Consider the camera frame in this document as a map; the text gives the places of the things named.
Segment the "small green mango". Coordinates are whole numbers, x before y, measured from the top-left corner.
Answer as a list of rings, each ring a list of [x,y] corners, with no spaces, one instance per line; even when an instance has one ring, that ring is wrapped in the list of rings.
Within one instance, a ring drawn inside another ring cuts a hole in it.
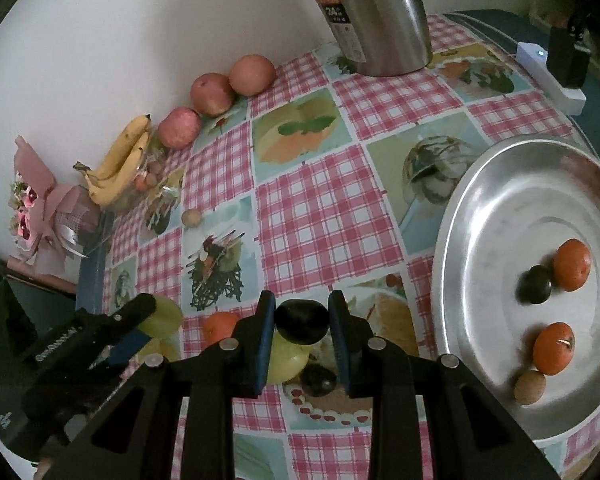
[[[156,310],[143,320],[137,328],[151,338],[168,338],[175,334],[183,323],[180,306],[172,299],[154,295]]]

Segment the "orange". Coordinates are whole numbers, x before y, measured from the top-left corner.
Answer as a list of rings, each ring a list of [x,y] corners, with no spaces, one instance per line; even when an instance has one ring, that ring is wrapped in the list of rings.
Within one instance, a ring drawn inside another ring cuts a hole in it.
[[[201,325],[206,346],[230,338],[238,321],[239,316],[232,312],[214,312],[208,316]]]
[[[554,376],[570,364],[574,356],[576,337],[564,322],[547,325],[535,338],[532,363],[544,375]]]
[[[591,272],[592,255],[588,246],[576,238],[566,240],[553,259],[555,283],[566,292],[581,288]]]

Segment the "brown kiwi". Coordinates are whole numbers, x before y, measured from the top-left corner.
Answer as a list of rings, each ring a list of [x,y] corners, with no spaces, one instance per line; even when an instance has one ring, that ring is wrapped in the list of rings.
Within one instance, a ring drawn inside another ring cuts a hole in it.
[[[516,380],[514,398],[521,405],[538,402],[546,389],[546,378],[538,370],[526,370]]]

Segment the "large green mango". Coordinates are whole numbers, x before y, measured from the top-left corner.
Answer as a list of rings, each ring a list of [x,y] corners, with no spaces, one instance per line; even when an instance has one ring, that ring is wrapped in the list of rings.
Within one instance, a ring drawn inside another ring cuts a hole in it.
[[[311,348],[294,344],[275,332],[272,340],[270,362],[268,362],[267,385],[289,382],[296,377],[309,362]]]

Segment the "small dark plum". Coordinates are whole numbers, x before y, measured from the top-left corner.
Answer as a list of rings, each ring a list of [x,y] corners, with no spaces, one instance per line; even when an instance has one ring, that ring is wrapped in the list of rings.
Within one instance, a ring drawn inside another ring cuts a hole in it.
[[[546,266],[532,266],[521,278],[517,286],[517,298],[523,304],[542,304],[553,290],[552,274]]]

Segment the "pink flower bouquet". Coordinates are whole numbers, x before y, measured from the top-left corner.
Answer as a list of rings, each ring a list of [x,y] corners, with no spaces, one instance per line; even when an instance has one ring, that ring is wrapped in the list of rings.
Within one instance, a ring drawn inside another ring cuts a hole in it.
[[[9,232],[18,259],[36,275],[59,275],[98,231],[100,210],[85,188],[60,183],[32,146],[17,136]]]

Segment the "small brown longan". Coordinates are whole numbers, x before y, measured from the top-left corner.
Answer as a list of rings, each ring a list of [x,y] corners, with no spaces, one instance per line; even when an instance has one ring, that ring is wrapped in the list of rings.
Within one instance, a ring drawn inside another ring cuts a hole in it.
[[[186,228],[196,228],[197,226],[200,226],[201,221],[202,213],[195,208],[187,209],[181,215],[182,225]]]

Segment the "glass fruit bowl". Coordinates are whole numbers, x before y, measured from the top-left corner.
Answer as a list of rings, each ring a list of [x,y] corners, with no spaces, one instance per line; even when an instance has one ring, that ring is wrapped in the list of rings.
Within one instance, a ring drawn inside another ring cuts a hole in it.
[[[139,204],[150,191],[155,191],[166,168],[166,159],[170,150],[160,141],[158,134],[149,133],[149,143],[145,150],[140,166],[137,169],[134,180],[124,189],[117,199],[107,207],[99,207],[102,210],[112,211],[116,214],[122,214],[133,209]],[[99,185],[103,188],[106,184],[114,180],[109,178],[104,184]]]

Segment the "lower banana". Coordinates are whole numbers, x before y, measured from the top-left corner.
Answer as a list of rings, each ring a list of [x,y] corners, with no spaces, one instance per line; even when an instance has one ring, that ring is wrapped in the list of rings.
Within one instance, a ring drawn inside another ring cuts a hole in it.
[[[96,184],[96,179],[90,174],[84,176],[88,195],[94,204],[102,208],[109,206],[134,180],[148,143],[149,132],[145,131],[133,146],[131,153],[125,159],[118,173],[114,176],[114,180],[106,184],[103,188]]]

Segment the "banana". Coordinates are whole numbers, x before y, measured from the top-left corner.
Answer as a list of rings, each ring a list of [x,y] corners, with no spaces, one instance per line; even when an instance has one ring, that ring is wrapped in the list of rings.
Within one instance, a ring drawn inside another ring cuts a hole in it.
[[[80,174],[89,174],[96,180],[107,180],[113,177],[122,167],[123,163],[131,154],[135,143],[148,130],[150,115],[140,115],[133,118],[121,131],[117,139],[110,146],[108,153],[96,169],[76,162],[72,168]]]
[[[102,208],[109,206],[134,180],[148,143],[149,132],[145,131],[133,146],[131,153],[125,159],[118,173],[114,176],[114,180],[106,184],[103,188],[96,184],[96,179],[90,174],[84,176],[88,195],[94,204]]]

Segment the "steel round tray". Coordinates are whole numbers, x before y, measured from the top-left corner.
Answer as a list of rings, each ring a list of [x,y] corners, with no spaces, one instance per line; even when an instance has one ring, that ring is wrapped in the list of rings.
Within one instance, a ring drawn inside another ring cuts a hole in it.
[[[488,148],[454,190],[431,274],[437,349],[482,381],[535,442],[573,434],[600,412],[600,162],[549,136]],[[518,377],[548,326],[569,364],[522,405]]]

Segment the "upper banana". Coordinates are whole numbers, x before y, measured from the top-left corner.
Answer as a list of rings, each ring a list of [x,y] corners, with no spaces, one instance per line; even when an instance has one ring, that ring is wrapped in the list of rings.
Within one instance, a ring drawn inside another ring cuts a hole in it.
[[[123,163],[131,154],[135,143],[148,130],[150,115],[140,115],[133,118],[121,131],[117,139],[110,146],[108,153],[96,169],[76,162],[72,168],[80,174],[89,174],[96,180],[107,180],[113,177],[122,167]]]

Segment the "left red apple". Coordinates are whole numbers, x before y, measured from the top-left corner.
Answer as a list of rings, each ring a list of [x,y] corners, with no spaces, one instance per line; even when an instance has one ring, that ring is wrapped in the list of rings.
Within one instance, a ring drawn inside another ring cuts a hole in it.
[[[177,107],[158,125],[161,143],[171,150],[182,150],[192,144],[202,128],[198,114],[187,107]]]

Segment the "red apple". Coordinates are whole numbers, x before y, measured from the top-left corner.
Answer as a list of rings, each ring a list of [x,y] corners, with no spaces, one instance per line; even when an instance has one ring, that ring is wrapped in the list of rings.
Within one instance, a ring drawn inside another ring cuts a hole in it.
[[[161,143],[171,150],[182,150],[192,144],[202,128],[198,114],[187,107],[177,107],[158,125]]]
[[[242,96],[257,96],[270,88],[277,77],[273,63],[262,55],[240,58],[230,69],[228,80],[232,89]]]
[[[232,107],[235,99],[228,77],[218,73],[199,76],[192,83],[189,96],[193,110],[209,117],[224,114]]]

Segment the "checkered fruit tablecloth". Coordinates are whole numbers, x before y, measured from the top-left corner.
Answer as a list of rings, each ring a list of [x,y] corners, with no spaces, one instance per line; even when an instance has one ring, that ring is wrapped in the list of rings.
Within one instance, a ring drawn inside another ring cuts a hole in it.
[[[334,44],[279,66],[275,84],[204,124],[173,152],[155,191],[114,222],[99,289],[111,313],[139,292],[176,301],[181,328],[148,348],[188,358],[214,311],[250,314],[280,298],[343,289],[362,315],[420,356],[434,355],[432,253],[443,204],[404,180],[428,138],[480,153],[523,134],[588,143],[590,128],[547,99],[514,60],[542,44],[501,11],[433,15],[420,72],[357,75]],[[195,208],[200,226],[181,215]]]

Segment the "middle red apple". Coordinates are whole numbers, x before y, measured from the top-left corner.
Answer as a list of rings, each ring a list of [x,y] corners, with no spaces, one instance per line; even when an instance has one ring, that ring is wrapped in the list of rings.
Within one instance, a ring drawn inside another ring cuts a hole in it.
[[[235,99],[228,77],[218,73],[199,76],[192,83],[189,96],[193,110],[209,117],[224,114],[232,107]]]

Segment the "right red apple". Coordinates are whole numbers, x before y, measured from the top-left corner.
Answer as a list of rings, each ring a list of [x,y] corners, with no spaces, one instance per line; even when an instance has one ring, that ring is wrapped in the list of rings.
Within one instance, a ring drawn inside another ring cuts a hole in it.
[[[277,77],[273,63],[262,55],[240,58],[230,69],[228,80],[232,89],[242,96],[257,96],[270,88]]]

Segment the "white power strip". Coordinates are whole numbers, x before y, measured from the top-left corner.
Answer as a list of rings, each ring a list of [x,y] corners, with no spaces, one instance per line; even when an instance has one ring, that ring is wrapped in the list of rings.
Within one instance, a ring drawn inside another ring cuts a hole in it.
[[[569,116],[580,116],[586,96],[580,89],[563,87],[547,68],[548,51],[539,44],[518,42],[516,62],[532,77],[558,110]]]

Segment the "black power adapter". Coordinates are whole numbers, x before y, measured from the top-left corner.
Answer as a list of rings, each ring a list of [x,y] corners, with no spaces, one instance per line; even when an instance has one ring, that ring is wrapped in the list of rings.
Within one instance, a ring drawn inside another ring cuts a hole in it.
[[[584,42],[583,28],[552,28],[547,68],[563,87],[582,88],[590,59],[591,49]]]

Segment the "steel thermos jug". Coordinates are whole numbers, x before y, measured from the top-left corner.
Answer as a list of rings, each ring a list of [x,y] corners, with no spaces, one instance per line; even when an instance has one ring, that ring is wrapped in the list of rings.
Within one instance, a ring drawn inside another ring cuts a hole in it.
[[[365,76],[421,70],[432,58],[422,0],[315,0],[344,57]]]

